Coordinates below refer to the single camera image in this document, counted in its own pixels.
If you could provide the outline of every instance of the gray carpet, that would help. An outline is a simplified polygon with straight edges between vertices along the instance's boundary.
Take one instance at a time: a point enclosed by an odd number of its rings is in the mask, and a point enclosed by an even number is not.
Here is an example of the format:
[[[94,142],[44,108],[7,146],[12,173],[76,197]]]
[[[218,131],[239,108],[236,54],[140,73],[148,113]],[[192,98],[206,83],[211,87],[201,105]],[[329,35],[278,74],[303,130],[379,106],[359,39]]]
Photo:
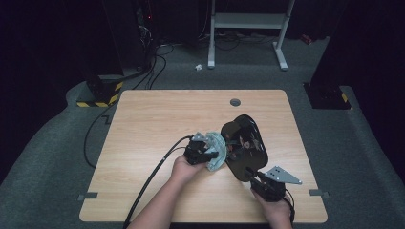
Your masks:
[[[153,89],[281,89],[286,91],[329,219],[295,228],[405,228],[405,188],[381,151],[350,87],[342,87],[353,108],[313,110],[303,88],[309,82],[328,40],[307,46],[285,40],[289,69],[279,69],[270,43],[240,44],[216,52],[216,68],[206,68],[207,48],[167,46],[166,59]],[[219,42],[222,49],[235,43]],[[195,66],[202,64],[202,70]],[[163,66],[158,58],[155,75]],[[130,90],[142,77],[126,81]],[[144,89],[145,80],[138,89]],[[66,95],[69,106],[32,138],[0,187],[0,228],[121,228],[122,223],[82,222],[78,215],[94,169],[83,157],[86,132],[104,108],[75,105],[84,83]],[[115,107],[106,114],[114,115]],[[109,125],[100,118],[87,142],[96,163]],[[173,228],[267,228],[248,224],[173,224]]]

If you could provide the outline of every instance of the small white object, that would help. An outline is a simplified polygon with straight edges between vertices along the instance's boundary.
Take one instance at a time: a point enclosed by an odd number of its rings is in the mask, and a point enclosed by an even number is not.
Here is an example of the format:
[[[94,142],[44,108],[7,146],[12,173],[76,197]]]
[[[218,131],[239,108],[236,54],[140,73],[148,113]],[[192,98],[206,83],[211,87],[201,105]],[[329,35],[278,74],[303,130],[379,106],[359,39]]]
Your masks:
[[[196,66],[196,71],[199,71],[199,70],[201,70],[203,68],[203,66],[200,64],[200,65],[197,65]]]

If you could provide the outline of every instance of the forearm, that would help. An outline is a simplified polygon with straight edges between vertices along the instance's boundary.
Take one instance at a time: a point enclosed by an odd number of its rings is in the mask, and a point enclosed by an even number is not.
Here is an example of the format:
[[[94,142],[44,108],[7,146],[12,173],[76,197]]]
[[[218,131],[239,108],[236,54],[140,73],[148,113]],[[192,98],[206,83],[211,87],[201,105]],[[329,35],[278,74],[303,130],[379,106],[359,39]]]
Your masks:
[[[129,229],[166,229],[170,227],[177,199],[185,184],[169,179],[135,217]]]

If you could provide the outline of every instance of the wooden table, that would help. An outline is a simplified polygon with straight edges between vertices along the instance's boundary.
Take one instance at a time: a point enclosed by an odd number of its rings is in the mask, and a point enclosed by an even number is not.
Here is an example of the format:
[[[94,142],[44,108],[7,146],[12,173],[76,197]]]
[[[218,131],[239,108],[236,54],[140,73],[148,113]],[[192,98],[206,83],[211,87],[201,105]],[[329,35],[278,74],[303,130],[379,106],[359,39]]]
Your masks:
[[[230,104],[238,98],[241,105]],[[303,181],[287,184],[295,199],[295,222],[324,222],[318,189],[288,98],[279,90],[154,90],[123,92],[117,105],[88,193],[83,221],[125,221],[145,180],[167,151],[182,137],[196,132],[219,132],[238,115],[250,115],[257,123],[268,153],[262,172],[278,165]],[[180,146],[186,146],[185,140]],[[169,178],[174,152],[161,166],[135,216]],[[216,172],[197,174],[183,191],[174,222],[266,222],[249,183],[237,180],[226,163]]]

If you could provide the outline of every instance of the person's left hand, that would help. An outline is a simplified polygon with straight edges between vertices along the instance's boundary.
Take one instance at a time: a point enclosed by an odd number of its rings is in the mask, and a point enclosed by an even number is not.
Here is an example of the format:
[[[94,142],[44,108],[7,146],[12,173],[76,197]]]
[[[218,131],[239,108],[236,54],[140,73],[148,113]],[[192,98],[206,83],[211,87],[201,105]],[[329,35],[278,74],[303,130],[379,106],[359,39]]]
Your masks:
[[[185,156],[179,156],[176,158],[173,164],[171,180],[180,182],[181,184],[188,183],[195,174],[206,167],[205,163],[190,165]]]

